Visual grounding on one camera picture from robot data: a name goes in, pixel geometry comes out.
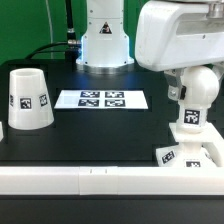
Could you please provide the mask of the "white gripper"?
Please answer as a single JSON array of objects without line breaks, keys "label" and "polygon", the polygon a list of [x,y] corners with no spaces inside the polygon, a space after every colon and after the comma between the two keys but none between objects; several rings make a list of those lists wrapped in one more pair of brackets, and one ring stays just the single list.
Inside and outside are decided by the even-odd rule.
[{"label": "white gripper", "polygon": [[[182,100],[178,68],[224,61],[224,0],[149,0],[139,15],[135,58],[149,70],[166,70],[168,98]],[[212,71],[223,78],[223,66]]]}]

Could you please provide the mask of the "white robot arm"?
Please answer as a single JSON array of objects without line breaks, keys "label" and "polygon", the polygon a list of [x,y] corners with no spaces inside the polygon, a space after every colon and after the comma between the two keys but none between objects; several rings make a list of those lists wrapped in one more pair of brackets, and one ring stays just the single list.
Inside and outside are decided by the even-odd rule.
[{"label": "white robot arm", "polygon": [[149,0],[140,11],[134,59],[122,8],[122,0],[87,0],[81,69],[110,73],[134,61],[152,71],[211,64],[224,77],[224,0]]}]

